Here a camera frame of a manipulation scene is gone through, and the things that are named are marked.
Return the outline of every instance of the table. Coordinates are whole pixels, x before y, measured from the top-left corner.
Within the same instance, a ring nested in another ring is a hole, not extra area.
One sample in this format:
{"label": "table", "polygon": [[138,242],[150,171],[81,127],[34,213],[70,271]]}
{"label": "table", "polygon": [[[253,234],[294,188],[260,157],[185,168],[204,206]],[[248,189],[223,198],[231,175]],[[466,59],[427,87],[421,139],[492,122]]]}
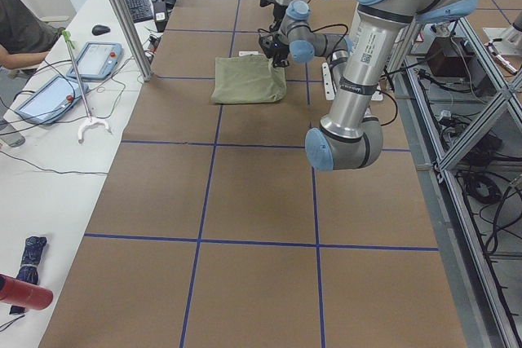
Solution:
{"label": "table", "polygon": [[[95,37],[91,34],[92,26],[95,24],[105,24],[111,28],[111,32]],[[142,42],[147,40],[149,29],[155,30],[152,20],[136,24],[136,29]],[[108,0],[87,0],[71,21],[68,31],[71,32],[73,41],[78,44],[78,51],[89,41],[120,42],[123,46],[123,56],[118,67],[132,56]],[[46,60],[53,63],[68,58],[67,46],[64,40],[60,39]],[[62,73],[66,73],[70,64],[56,67]],[[31,78],[24,89],[36,90],[55,75],[56,72],[48,68]],[[43,168],[108,172],[122,131],[142,86],[142,79],[134,60],[122,69],[116,79],[124,83],[125,88],[115,81],[108,81],[104,84],[104,89],[100,89],[100,92],[94,90],[87,97],[93,115],[103,117],[111,112],[115,100],[121,94],[113,115],[108,119],[112,134],[103,126],[92,128],[85,132],[84,143],[79,144],[77,129],[80,121],[38,126],[21,132],[26,139],[23,146],[2,147],[2,151]],[[20,95],[12,107],[17,107],[27,97],[28,95]],[[61,121],[73,120],[84,115],[84,107],[78,101]],[[5,118],[8,121],[19,120],[13,112],[7,113]],[[29,128],[30,124],[14,122],[13,126],[23,130]],[[104,181],[105,175],[44,173],[24,162],[0,155],[0,272],[16,276],[25,238],[46,236],[48,244],[42,256],[42,264],[38,268],[40,285],[55,294],[55,300],[48,308],[28,312],[24,319],[3,332],[0,336],[2,346],[38,346]],[[0,303],[0,324],[13,318],[8,315],[9,308],[9,305]]]}

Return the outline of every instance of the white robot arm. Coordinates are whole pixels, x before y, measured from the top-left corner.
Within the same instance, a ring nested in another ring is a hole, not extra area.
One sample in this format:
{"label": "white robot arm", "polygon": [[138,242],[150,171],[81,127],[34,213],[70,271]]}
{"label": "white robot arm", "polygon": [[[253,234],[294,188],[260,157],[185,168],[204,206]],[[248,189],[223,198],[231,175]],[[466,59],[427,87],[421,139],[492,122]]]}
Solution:
{"label": "white robot arm", "polygon": [[366,167],[383,147],[378,118],[369,112],[387,57],[400,30],[414,18],[421,24],[456,20],[475,10],[478,0],[357,0],[361,17],[353,52],[339,75],[330,112],[320,128],[308,131],[305,147],[318,170]]}

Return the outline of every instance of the tablet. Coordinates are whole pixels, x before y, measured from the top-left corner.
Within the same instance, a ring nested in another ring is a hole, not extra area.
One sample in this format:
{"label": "tablet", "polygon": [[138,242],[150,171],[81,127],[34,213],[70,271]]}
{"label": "tablet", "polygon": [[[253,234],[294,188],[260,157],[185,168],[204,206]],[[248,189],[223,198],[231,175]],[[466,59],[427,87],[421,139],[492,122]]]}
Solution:
{"label": "tablet", "polygon": [[[122,45],[116,42],[88,42],[76,58],[78,71],[82,79],[101,81],[111,73],[120,57]],[[74,68],[67,72],[67,76],[76,79]]]}
{"label": "tablet", "polygon": [[56,76],[15,109],[27,122],[49,125],[60,119],[82,97],[76,79]]}

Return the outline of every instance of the green cloth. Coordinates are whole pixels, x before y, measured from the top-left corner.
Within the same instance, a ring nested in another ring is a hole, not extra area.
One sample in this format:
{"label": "green cloth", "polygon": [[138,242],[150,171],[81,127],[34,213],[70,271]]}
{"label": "green cloth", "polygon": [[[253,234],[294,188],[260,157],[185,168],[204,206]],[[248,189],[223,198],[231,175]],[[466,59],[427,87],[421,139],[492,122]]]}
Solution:
{"label": "green cloth", "polygon": [[285,70],[274,68],[264,55],[215,59],[216,104],[276,102],[286,95]]}

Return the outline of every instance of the person's arm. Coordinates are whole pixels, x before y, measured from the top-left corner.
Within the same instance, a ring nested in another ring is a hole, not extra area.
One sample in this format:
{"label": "person's arm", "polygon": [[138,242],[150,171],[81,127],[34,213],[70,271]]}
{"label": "person's arm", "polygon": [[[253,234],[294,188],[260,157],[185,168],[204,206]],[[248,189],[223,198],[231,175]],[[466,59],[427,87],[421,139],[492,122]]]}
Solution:
{"label": "person's arm", "polygon": [[30,67],[31,65],[40,64],[48,53],[49,52],[17,53],[11,55],[6,51],[6,48],[0,45],[0,65],[9,69]]}

